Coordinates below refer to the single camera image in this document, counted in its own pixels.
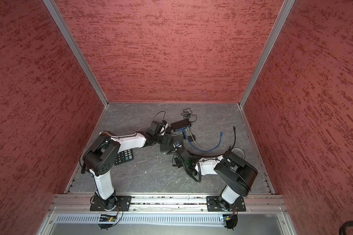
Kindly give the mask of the black network switch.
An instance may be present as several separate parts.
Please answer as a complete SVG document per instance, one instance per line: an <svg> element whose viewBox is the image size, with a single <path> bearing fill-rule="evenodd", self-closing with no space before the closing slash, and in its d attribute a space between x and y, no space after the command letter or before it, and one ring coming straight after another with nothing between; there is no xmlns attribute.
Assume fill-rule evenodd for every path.
<svg viewBox="0 0 353 235"><path fill-rule="evenodd" d="M183 119L177 122L174 122L171 124L171 128L174 132L180 131L184 128L190 127L191 126L191 122L189 119Z"/></svg>
<svg viewBox="0 0 353 235"><path fill-rule="evenodd" d="M161 152L168 152L174 149L173 143L179 141L180 143L183 144L183 136L171 136L171 143L169 145L160 145L160 151Z"/></svg>

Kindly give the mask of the black power adapter with cable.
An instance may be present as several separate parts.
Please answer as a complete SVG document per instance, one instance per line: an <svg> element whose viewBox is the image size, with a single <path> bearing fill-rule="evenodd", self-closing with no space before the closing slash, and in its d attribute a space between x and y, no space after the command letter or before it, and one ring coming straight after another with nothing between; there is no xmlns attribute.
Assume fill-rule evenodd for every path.
<svg viewBox="0 0 353 235"><path fill-rule="evenodd" d="M197 120L197 115L193 114L190 108L184 109L180 115L183 117L183 124L181 130L184 134L184 138L188 141L193 141L195 137L191 133L190 127L192 126L192 123Z"/></svg>

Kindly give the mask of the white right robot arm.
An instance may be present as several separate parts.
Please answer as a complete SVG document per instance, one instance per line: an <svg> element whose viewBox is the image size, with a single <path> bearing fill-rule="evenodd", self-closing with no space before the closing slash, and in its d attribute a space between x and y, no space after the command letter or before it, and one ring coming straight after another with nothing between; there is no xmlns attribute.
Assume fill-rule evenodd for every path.
<svg viewBox="0 0 353 235"><path fill-rule="evenodd" d="M245 161L245 154L227 150L218 157L193 157L185 148L174 148L167 152L172 156L173 167L183 168L195 182L200 183L206 175L217 175L225 183L218 197L208 196L209 211L244 211L243 198L247 197L258 175L258 170Z"/></svg>

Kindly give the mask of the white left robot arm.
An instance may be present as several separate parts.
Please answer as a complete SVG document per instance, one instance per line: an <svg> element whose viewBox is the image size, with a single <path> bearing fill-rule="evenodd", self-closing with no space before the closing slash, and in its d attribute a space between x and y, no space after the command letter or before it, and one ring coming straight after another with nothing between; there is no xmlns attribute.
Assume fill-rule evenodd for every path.
<svg viewBox="0 0 353 235"><path fill-rule="evenodd" d="M119 162L119 156L127 157L126 151L155 144L169 146L172 137L166 134L168 123L152 121L145 132L114 136L106 131L89 143L83 150L79 164L81 173L93 176L96 191L90 199L90 211L127 211L125 203L117 198L111 180L111 169Z"/></svg>

